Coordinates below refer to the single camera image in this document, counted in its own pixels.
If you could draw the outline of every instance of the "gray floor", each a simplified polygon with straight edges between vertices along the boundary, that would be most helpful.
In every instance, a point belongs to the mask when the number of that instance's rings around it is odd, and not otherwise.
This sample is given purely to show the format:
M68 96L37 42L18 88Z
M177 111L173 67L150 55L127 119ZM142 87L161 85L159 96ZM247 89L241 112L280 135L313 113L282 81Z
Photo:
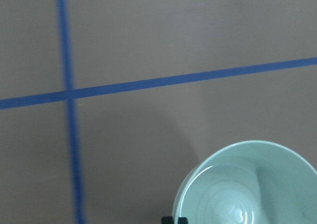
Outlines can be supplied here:
M77 88L316 57L316 0L68 0ZM0 0L0 99L63 90L55 0ZM77 100L90 224L156 224L213 152L317 168L317 67ZM0 111L0 220L73 223L65 102Z

